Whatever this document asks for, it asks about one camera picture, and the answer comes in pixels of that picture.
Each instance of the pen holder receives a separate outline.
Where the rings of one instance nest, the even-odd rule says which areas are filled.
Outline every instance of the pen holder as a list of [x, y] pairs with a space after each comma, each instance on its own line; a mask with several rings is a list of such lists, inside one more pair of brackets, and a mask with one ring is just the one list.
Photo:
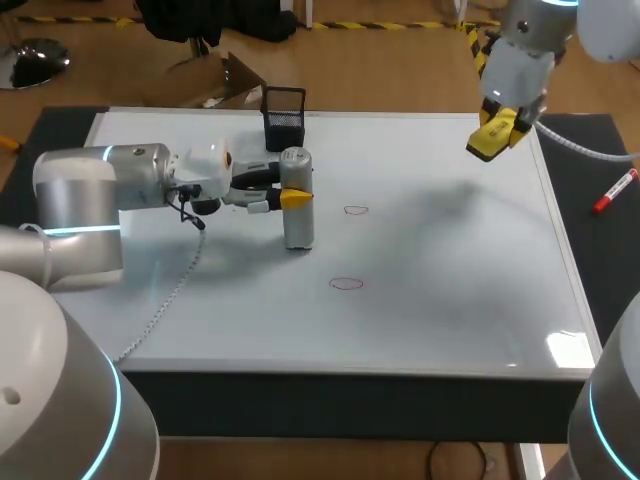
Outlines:
[[266, 87], [262, 116], [267, 150], [282, 152], [304, 143], [304, 88]]

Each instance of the wooden floor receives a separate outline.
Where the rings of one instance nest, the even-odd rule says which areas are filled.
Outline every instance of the wooden floor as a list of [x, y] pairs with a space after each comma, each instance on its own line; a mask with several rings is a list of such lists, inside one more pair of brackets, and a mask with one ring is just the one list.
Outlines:
[[[451, 12], [448, 0], [315, 3], [316, 21], [428, 21], [442, 20]], [[31, 0], [17, 13], [136, 15], [130, 0]], [[484, 18], [473, 9], [469, 17]], [[189, 56], [187, 46], [156, 40], [139, 25], [21, 25], [20, 29], [25, 37], [60, 40], [71, 50], [73, 62], [68, 72], [42, 87], [0, 91], [0, 135], [18, 140], [26, 139], [44, 106], [135, 105], [147, 82]], [[301, 30], [276, 45], [228, 32], [220, 50], [232, 51], [271, 84], [305, 87], [311, 110], [476, 112], [479, 106], [466, 40], [451, 30]], [[549, 110], [611, 113], [627, 148], [640, 151], [636, 134], [640, 72], [627, 64], [596, 64], [575, 40], [554, 73]], [[12, 165], [12, 159], [0, 153], [0, 185]], [[493, 465], [486, 478], [511, 478], [505, 447], [484, 447]], [[428, 448], [428, 443], [419, 442], [165, 441], [160, 478], [418, 480], [424, 478]], [[562, 451], [563, 447], [548, 449], [548, 464]], [[468, 445], [446, 445], [435, 460], [434, 480], [478, 477], [478, 459]]]

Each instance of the metal stand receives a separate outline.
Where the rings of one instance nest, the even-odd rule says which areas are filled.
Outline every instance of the metal stand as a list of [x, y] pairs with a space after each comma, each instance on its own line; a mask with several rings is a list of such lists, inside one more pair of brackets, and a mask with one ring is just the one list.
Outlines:
[[69, 51], [61, 43], [49, 38], [22, 40], [7, 15], [0, 15], [0, 24], [9, 38], [8, 46], [0, 46], [1, 90], [41, 85], [69, 66]]

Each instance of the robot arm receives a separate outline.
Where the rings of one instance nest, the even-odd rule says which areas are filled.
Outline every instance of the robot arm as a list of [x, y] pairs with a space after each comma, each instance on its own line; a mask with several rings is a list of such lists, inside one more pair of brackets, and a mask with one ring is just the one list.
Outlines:
[[486, 49], [481, 128], [467, 150], [491, 161], [513, 147], [545, 110], [546, 87], [576, 23], [594, 59], [626, 61], [640, 55], [638, 0], [511, 0], [499, 35]]
[[[35, 232], [0, 226], [0, 270], [50, 291], [109, 286], [122, 276], [120, 210], [173, 206], [183, 221], [203, 230], [185, 203], [196, 215], [210, 215], [223, 199], [250, 213], [282, 210], [285, 246], [311, 248], [311, 158], [293, 148], [272, 163], [272, 174], [255, 175], [261, 165], [232, 165], [223, 143], [192, 148], [182, 158], [162, 144], [45, 153], [33, 172], [40, 226], [31, 226]], [[283, 189], [266, 189], [272, 183]], [[180, 208], [173, 205], [176, 197]]]

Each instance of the white table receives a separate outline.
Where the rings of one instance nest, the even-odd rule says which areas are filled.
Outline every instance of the white table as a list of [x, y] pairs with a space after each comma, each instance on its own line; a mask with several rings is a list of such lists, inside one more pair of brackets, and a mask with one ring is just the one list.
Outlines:
[[[207, 218], [200, 266], [123, 369], [586, 379], [600, 344], [535, 133], [484, 164], [464, 150], [476, 126], [466, 114], [309, 113], [313, 251], [282, 248], [279, 214], [225, 207]], [[221, 136], [234, 161], [267, 158], [257, 112], [116, 108], [86, 144], [163, 142], [182, 154]], [[347, 205], [369, 212], [346, 215]], [[197, 243], [168, 209], [121, 222], [124, 281], [59, 296], [111, 355], [144, 328]], [[364, 285], [339, 291], [335, 277]], [[523, 455], [536, 470], [535, 449]]]

